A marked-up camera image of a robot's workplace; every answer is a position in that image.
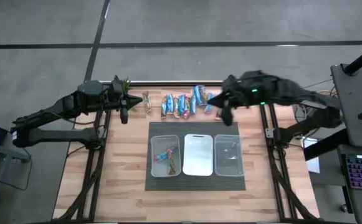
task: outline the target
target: desk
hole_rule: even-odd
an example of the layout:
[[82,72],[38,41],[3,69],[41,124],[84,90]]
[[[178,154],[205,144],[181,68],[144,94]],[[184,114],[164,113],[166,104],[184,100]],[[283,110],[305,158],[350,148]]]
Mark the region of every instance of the desk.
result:
[[[167,115],[160,119],[161,100],[166,94],[191,95],[191,87],[136,87],[130,94],[141,96],[149,91],[153,105],[146,114],[140,103],[129,111],[128,124],[121,124],[119,113],[112,111],[98,193],[96,222],[261,222],[278,221],[274,187],[270,173],[267,146],[262,130],[259,107],[235,110],[242,139],[245,191],[145,191],[146,153],[149,122],[213,122],[213,114],[197,109],[188,120]],[[206,87],[206,92],[219,93],[218,87]],[[276,107],[279,126],[295,122],[291,107]],[[93,121],[95,115],[80,116],[77,121]],[[69,151],[80,146],[72,143]],[[80,150],[65,163],[64,173],[54,210],[61,216],[74,201],[82,187],[88,152]],[[293,190],[315,216],[319,216],[303,151],[287,149],[288,172]],[[288,214],[285,193],[283,204]]]

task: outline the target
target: gray floor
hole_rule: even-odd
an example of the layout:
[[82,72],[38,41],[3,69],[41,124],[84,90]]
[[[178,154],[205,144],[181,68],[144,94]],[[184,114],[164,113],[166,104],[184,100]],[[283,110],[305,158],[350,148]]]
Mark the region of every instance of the gray floor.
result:
[[[104,0],[0,0],[0,44],[93,43]],[[362,1],[355,0],[111,0],[102,42],[362,40]],[[90,49],[0,50],[0,126],[50,106],[83,82]],[[100,49],[92,79],[222,80],[263,69],[306,86],[330,78],[330,66],[362,54],[362,45]],[[332,83],[311,90],[329,90]],[[49,129],[71,129],[56,122]],[[0,223],[49,220],[67,143],[29,148],[34,161],[25,192],[6,187]],[[27,164],[11,181],[24,184]],[[314,185],[320,215],[354,222],[338,212],[340,188]]]

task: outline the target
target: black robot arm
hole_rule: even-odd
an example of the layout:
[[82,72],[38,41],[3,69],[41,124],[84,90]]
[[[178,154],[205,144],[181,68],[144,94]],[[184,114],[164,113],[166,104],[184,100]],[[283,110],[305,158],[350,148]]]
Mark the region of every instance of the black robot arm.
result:
[[79,141],[87,149],[100,145],[100,136],[95,128],[72,131],[43,131],[39,126],[48,124],[60,118],[71,119],[81,113],[96,111],[120,110],[121,122],[128,122],[128,110],[142,99],[131,96],[121,87],[116,76],[110,86],[106,87],[98,80],[85,82],[78,86],[77,91],[67,95],[44,110],[28,116],[17,118],[11,128],[13,144],[17,147],[33,146],[38,142]]
[[279,105],[303,104],[312,108],[307,119],[288,128],[278,128],[273,135],[276,144],[286,146],[294,136],[325,127],[335,128],[341,124],[340,103],[335,96],[308,91],[297,83],[266,74],[260,70],[245,72],[239,79],[229,75],[222,83],[221,94],[208,101],[222,108],[221,118],[230,126],[233,115],[231,108],[268,103]]

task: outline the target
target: wooden table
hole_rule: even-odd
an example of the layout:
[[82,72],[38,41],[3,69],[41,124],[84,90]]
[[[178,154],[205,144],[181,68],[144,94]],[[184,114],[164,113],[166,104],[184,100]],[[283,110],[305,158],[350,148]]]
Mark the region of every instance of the wooden table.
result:
[[[233,111],[234,120],[239,123],[239,134],[242,139],[245,191],[145,191],[149,122],[213,122],[216,109],[213,114],[206,115],[202,109],[198,108],[197,115],[189,119],[176,119],[172,115],[167,115],[166,119],[160,119],[161,100],[166,94],[190,96],[193,89],[190,87],[140,87],[131,90],[130,94],[141,96],[144,91],[150,93],[153,105],[150,114],[145,113],[143,104],[140,103],[134,110],[130,110],[128,124],[124,125],[120,122],[118,112],[112,112],[97,201],[96,222],[272,222],[279,220],[260,111],[256,106],[248,110]],[[207,87],[206,91],[219,93],[220,89]],[[295,122],[291,107],[277,106],[276,112],[280,127],[286,127]],[[77,121],[91,121],[94,117],[94,114],[80,116]],[[72,143],[69,152],[79,146],[81,146],[79,143]],[[80,192],[87,154],[87,150],[83,149],[67,159],[54,218],[61,216]],[[318,217],[317,204],[302,149],[293,146],[288,148],[286,160],[294,192],[309,211]],[[282,198],[287,217],[290,217],[284,192],[282,192]]]

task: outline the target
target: plastic container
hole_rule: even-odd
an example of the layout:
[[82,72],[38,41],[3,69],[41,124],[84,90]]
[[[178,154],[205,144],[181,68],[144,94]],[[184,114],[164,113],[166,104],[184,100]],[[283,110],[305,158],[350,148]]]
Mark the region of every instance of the plastic container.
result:
[[202,134],[185,136],[183,172],[186,175],[210,176],[212,174],[212,137]]
[[218,134],[214,139],[216,174],[227,177],[244,175],[241,140],[237,135]]
[[[174,177],[181,173],[181,152],[179,148],[179,138],[176,135],[154,136],[150,139],[151,144],[151,170],[150,174],[153,177]],[[155,155],[160,155],[167,148],[175,147],[176,151],[173,154],[175,174],[169,175],[169,159],[156,162]]]

